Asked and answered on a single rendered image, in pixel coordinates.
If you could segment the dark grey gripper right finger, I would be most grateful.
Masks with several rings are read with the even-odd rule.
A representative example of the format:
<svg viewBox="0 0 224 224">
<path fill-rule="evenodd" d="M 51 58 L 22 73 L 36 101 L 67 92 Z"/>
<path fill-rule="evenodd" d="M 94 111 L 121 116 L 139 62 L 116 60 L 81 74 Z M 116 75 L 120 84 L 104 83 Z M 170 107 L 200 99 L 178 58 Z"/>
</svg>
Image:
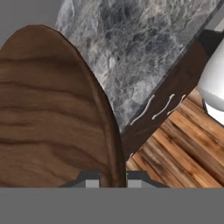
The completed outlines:
<svg viewBox="0 0 224 224">
<path fill-rule="evenodd" d="M 167 188 L 167 185 L 153 180 L 146 171 L 127 171 L 126 178 L 128 188 Z"/>
</svg>

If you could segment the dark brown counter cabinet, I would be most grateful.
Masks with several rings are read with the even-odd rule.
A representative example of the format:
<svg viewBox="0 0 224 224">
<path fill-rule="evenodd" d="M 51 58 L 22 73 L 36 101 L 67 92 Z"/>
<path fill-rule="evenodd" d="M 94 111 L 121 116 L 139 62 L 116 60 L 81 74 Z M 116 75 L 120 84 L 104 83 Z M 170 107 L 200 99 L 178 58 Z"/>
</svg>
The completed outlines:
<svg viewBox="0 0 224 224">
<path fill-rule="evenodd" d="M 152 95 L 155 98 L 145 115 L 122 133 L 122 147 L 126 160 L 146 142 L 167 118 L 167 112 L 176 107 L 181 96 L 188 96 L 195 88 L 201 73 L 220 42 L 224 31 L 204 30 L 189 46 L 179 62 L 161 80 L 146 102 L 140 107 L 130 123 L 143 110 Z"/>
</svg>

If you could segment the brown wooden bowl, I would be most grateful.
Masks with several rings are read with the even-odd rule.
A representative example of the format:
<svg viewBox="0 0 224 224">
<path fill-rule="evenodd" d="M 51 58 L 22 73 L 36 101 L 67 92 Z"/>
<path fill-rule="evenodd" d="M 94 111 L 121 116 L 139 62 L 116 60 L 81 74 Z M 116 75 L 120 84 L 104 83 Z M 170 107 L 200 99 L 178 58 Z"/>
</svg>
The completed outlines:
<svg viewBox="0 0 224 224">
<path fill-rule="evenodd" d="M 0 49 L 0 187 L 57 187 L 81 172 L 126 185 L 114 113 L 78 50 L 27 25 Z"/>
</svg>

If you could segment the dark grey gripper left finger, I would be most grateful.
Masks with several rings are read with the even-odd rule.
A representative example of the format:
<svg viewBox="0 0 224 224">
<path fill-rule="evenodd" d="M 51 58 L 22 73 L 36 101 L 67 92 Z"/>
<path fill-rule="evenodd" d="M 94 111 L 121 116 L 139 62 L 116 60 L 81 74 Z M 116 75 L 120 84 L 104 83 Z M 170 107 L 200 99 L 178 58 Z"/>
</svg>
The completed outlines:
<svg viewBox="0 0 224 224">
<path fill-rule="evenodd" d="M 81 171 L 75 180 L 62 185 L 65 188 L 99 188 L 100 186 L 101 174 L 98 171 Z"/>
</svg>

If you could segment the white rounded object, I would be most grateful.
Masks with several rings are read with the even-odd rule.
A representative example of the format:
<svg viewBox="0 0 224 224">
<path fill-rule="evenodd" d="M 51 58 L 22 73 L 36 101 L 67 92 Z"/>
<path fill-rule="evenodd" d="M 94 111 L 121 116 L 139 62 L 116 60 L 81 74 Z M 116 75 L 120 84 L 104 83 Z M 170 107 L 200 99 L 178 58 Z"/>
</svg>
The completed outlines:
<svg viewBox="0 0 224 224">
<path fill-rule="evenodd" d="M 206 63 L 198 91 L 206 113 L 224 127 L 224 39 Z"/>
</svg>

